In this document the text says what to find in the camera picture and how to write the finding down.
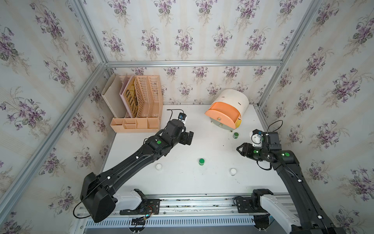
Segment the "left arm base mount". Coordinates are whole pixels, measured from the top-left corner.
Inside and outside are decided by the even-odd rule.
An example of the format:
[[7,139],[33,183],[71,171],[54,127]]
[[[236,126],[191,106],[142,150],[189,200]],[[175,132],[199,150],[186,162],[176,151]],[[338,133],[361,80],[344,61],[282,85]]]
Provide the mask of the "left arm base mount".
[[157,215],[160,202],[161,199],[150,199],[141,190],[134,189],[118,197],[115,211],[120,215]]

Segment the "pink top drawer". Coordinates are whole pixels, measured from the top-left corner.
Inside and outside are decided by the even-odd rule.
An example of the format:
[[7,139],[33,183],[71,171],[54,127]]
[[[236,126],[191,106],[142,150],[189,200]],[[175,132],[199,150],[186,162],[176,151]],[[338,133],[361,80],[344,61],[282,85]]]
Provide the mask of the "pink top drawer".
[[205,112],[214,124],[226,130],[235,130],[235,122],[242,117],[240,112],[233,106],[224,102],[215,102]]

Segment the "white paint can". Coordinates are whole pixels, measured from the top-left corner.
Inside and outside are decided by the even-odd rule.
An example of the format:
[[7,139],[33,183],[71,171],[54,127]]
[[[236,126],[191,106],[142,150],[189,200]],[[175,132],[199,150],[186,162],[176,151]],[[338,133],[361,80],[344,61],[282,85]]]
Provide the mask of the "white paint can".
[[156,168],[156,170],[161,171],[162,170],[162,164],[158,163],[155,168]]
[[236,173],[237,173],[237,170],[235,168],[231,168],[229,173],[230,173],[231,176],[235,176]]

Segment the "yellow drawer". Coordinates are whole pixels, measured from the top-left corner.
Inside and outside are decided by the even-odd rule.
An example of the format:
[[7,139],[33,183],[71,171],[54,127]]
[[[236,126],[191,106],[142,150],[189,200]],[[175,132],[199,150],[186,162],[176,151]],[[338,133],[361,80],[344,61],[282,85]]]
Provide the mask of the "yellow drawer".
[[242,123],[242,118],[241,117],[238,117],[236,122],[235,122],[235,128],[237,129]]

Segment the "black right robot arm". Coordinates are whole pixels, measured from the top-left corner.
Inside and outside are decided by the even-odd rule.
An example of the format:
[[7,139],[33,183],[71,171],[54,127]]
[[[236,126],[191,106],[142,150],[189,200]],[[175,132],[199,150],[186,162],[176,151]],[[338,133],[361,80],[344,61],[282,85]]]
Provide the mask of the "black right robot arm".
[[318,203],[316,197],[306,182],[295,154],[282,150],[280,145],[263,144],[254,147],[243,143],[237,147],[241,156],[257,163],[266,161],[275,170],[284,183],[297,215],[276,200],[269,189],[255,189],[250,198],[234,199],[240,213],[270,214],[288,234],[343,234],[345,230],[337,227]]

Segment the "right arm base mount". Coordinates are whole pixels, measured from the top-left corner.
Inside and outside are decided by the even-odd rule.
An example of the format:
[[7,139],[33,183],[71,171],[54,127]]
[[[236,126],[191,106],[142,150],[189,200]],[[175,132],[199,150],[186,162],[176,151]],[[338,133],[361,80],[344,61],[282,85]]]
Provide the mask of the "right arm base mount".
[[261,206],[260,199],[264,195],[274,195],[269,189],[255,189],[249,198],[236,196],[233,199],[238,213],[265,213]]

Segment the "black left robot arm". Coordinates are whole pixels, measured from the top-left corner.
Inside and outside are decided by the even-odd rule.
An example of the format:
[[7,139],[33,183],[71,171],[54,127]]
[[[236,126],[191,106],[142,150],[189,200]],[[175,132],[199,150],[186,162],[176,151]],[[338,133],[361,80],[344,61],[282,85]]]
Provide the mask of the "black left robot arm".
[[115,193],[144,167],[166,156],[178,143],[191,145],[194,133],[181,120],[170,120],[164,129],[146,138],[142,146],[113,168],[83,180],[80,200],[94,222],[106,219],[116,208]]

